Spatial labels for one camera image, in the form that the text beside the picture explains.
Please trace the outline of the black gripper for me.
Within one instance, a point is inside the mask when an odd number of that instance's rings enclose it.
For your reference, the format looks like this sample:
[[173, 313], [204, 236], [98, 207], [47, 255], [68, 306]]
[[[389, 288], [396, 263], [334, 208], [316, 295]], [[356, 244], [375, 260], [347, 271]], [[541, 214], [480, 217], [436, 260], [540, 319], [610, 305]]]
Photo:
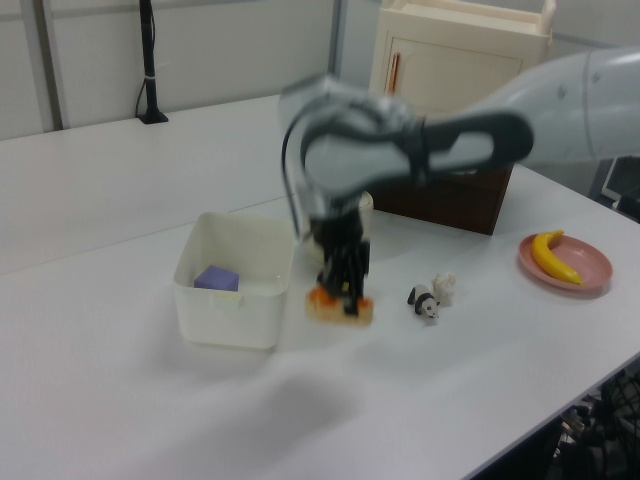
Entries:
[[312, 218], [310, 235], [321, 248], [322, 270], [317, 283], [330, 296], [343, 293], [343, 311], [358, 315], [361, 280], [369, 272], [370, 243], [364, 239], [364, 227], [358, 212], [331, 218]]

